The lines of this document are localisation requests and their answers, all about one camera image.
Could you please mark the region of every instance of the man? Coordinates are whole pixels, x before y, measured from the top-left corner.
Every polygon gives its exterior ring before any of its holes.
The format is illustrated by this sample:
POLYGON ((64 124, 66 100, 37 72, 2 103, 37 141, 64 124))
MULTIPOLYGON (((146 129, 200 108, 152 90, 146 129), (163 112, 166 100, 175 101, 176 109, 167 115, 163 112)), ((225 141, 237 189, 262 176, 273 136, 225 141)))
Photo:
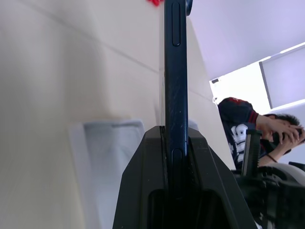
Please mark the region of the man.
POLYGON ((235 98, 224 99, 218 109, 236 169, 240 169, 243 164, 247 129, 261 130, 262 139, 269 142, 273 142, 273 133, 279 134, 280 144, 272 152, 266 152, 261 147, 259 166, 276 162, 305 139, 305 131, 299 126, 300 121, 292 115, 260 115, 250 103, 235 98))

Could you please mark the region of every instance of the white ceiling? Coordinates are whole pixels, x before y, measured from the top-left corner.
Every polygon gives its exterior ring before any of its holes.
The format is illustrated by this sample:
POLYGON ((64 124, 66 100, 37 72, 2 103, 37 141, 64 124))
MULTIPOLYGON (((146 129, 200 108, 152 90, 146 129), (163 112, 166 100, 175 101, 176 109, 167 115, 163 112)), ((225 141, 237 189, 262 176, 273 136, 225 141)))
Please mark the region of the white ceiling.
POLYGON ((304 0, 193 0, 210 79, 305 41, 304 0))

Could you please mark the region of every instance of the red object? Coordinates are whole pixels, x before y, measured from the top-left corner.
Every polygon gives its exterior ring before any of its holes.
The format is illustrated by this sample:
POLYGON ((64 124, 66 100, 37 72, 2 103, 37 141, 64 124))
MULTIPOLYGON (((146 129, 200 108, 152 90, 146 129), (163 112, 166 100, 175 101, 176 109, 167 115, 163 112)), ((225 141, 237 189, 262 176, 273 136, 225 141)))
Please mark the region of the red object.
POLYGON ((151 1, 155 6, 159 6, 160 2, 164 1, 164 0, 148 0, 151 1))

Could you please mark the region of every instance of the black equipment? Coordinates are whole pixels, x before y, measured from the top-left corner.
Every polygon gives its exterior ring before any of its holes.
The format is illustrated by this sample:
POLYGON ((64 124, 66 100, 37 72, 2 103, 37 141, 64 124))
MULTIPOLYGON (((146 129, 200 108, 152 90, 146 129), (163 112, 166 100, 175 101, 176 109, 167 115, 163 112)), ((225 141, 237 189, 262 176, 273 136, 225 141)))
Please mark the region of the black equipment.
POLYGON ((192 0, 165 0, 165 126, 145 133, 123 173, 114 229, 256 229, 254 218, 266 205, 266 216, 286 212, 281 203, 269 208, 274 192, 301 192, 284 181, 273 187, 266 181, 270 171, 258 169, 253 154, 243 175, 231 172, 206 139, 188 128, 186 15, 191 7, 192 0), (255 178, 261 173, 267 174, 264 179, 255 178), (253 207, 252 193, 263 198, 253 207))

